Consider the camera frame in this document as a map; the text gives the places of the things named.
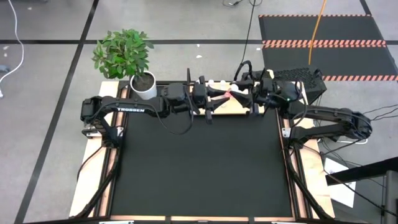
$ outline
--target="gray floor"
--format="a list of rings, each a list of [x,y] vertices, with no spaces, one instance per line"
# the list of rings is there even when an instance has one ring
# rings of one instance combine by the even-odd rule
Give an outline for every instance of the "gray floor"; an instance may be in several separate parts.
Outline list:
[[[398,39],[395,0],[366,0],[387,40]],[[78,40],[92,0],[59,0],[42,3],[17,1],[19,36],[29,40]],[[255,9],[250,39],[261,39],[259,14],[318,14],[322,2],[264,0]],[[100,0],[87,39],[100,39],[107,30],[135,28],[152,39],[245,39],[250,4],[227,8],[215,0]],[[325,14],[363,14],[359,0],[333,0]],[[0,40],[15,39],[13,16],[7,1],[0,0]],[[240,62],[244,45],[156,45],[150,52],[150,70],[158,80],[184,80],[190,67],[193,78],[230,80]],[[254,69],[263,66],[260,45],[248,45],[246,59]],[[76,45],[25,45],[25,62],[7,77],[0,99],[0,222],[12,223],[65,81]],[[32,197],[25,222],[67,218],[76,172],[86,139],[80,131],[81,101],[98,93],[104,78],[94,70],[93,45],[81,53],[49,153]],[[398,60],[398,46],[389,46]],[[0,63],[15,67],[20,60],[18,45],[0,45]],[[322,105],[368,111],[397,103],[397,82],[327,82]],[[340,153],[360,164],[398,156],[394,137],[397,119],[373,123],[374,133],[363,146]],[[331,148],[339,144],[330,143]]]

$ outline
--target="orange cable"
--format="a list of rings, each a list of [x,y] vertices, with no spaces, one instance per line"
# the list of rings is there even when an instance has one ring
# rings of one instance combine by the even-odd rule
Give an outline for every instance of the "orange cable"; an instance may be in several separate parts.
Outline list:
[[[315,25],[315,29],[313,30],[311,44],[310,44],[310,54],[308,55],[308,65],[311,65],[312,45],[313,45],[313,41],[315,39],[315,34],[317,34],[319,21],[321,21],[321,16],[322,16],[323,10],[324,10],[324,8],[326,6],[326,2],[327,2],[327,0],[323,0],[323,5],[322,5],[322,8],[321,8],[321,12],[319,13],[317,24]]]

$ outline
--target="wooden frame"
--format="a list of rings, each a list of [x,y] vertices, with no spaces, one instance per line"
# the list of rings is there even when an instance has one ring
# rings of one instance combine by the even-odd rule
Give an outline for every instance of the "wooden frame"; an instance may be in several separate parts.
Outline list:
[[[117,92],[119,88],[119,82],[103,82],[99,91],[99,96],[113,96],[117,97]],[[127,95],[127,88],[123,88],[121,90],[121,98],[125,98]],[[108,114],[105,117],[106,121],[110,124],[112,122],[113,114]],[[121,125],[123,120],[123,113],[118,113],[116,116],[116,125]],[[289,127],[289,122],[284,120],[284,126]],[[304,128],[313,127],[312,119],[303,119],[300,122],[299,126]],[[89,139],[86,145],[86,151],[83,158],[83,161],[90,156],[101,144],[101,137],[95,137],[93,139]],[[316,151],[319,151],[318,144],[316,140],[309,140],[305,146],[310,147]],[[93,194],[96,192],[100,178],[101,172],[105,159],[105,148],[102,148],[97,155],[91,158],[86,166],[80,172],[80,178],[76,185],[75,196],[73,198],[73,203],[70,211],[70,216],[74,216],[79,213],[87,202],[91,199]],[[328,187],[326,184],[325,173],[323,171],[322,159],[319,154],[316,154],[312,150],[304,147],[300,150],[302,165],[305,174],[305,180],[307,183],[308,190],[315,197],[316,201],[322,206],[322,208],[326,211],[327,214],[334,217],[333,207],[330,200],[330,194],[328,191]],[[116,150],[112,149],[109,157],[108,163],[108,172],[112,167],[114,156],[116,154]],[[297,163],[295,162],[295,153],[292,154],[292,162],[295,170],[297,171]],[[110,186],[109,184],[101,198],[101,207],[99,210],[99,216],[105,216],[106,211],[108,209],[108,202],[110,196]],[[290,189],[290,198],[294,197],[292,195],[292,189]],[[296,198],[298,201],[298,210],[300,212],[301,218],[306,218],[306,210],[303,195],[300,189],[295,185]],[[165,221],[166,216],[123,216],[116,215],[111,216],[112,220],[145,220],[145,221]],[[248,217],[180,217],[180,216],[172,216],[172,221],[213,221],[213,222],[248,222]],[[292,222],[295,221],[296,217],[254,217],[255,222]]]

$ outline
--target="white paper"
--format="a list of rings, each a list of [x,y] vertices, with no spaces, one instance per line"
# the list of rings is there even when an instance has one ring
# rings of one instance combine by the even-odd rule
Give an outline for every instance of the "white paper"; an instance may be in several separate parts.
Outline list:
[[[348,169],[348,167],[343,166],[340,163],[335,162],[331,159],[326,158],[326,160],[325,160],[325,170],[329,174],[347,170],[347,169]],[[345,183],[345,184],[348,185],[349,187],[351,187],[353,190],[355,190],[356,182]],[[343,184],[332,185],[332,186],[329,186],[328,188],[330,191],[330,197],[333,200],[340,202],[344,205],[347,205],[351,208],[354,206],[355,193],[352,190],[350,190]]]

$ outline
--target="green leaves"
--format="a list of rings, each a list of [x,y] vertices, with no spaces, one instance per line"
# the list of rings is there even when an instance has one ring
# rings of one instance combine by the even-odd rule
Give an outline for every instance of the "green leaves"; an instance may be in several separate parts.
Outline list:
[[[147,34],[133,29],[108,31],[104,40],[97,41],[93,51],[94,68],[99,69],[105,78],[123,78],[142,75],[148,69],[148,49],[154,46]]]

